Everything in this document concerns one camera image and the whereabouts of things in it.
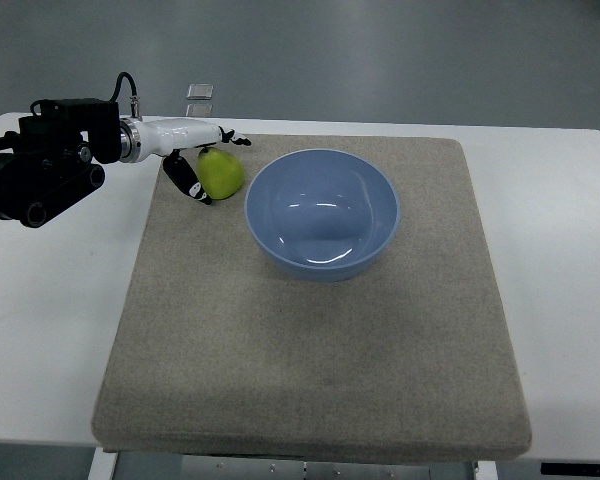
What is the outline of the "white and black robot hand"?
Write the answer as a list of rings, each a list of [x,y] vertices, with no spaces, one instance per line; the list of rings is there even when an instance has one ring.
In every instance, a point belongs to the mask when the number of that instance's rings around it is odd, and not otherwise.
[[[151,155],[162,158],[162,168],[183,194],[203,204],[213,201],[205,192],[196,173],[199,152],[217,143],[249,146],[251,141],[233,129],[193,118],[175,118],[144,122],[138,118],[120,121],[124,163],[137,163]]]

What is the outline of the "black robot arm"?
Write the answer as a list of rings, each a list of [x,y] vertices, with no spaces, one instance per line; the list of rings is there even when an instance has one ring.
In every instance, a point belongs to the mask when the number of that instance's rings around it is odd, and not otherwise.
[[[0,137],[0,220],[39,228],[99,189],[105,164],[135,160],[139,135],[115,101],[38,100]]]

